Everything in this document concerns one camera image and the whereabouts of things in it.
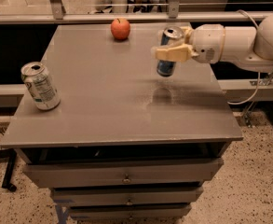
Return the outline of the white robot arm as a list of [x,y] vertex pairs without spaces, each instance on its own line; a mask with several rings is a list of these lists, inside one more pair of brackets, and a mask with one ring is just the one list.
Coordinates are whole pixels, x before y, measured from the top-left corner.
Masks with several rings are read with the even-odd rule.
[[273,14],[256,26],[203,24],[172,27],[176,35],[167,45],[152,48],[158,60],[183,63],[232,63],[260,73],[273,72]]

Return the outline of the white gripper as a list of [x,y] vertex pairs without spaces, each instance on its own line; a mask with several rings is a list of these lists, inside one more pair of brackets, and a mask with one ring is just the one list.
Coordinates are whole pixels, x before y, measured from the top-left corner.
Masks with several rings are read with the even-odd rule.
[[193,58],[199,63],[217,63],[225,41],[225,28],[221,24],[204,24],[195,30],[182,26],[185,44],[152,47],[152,55],[161,61],[186,62]]

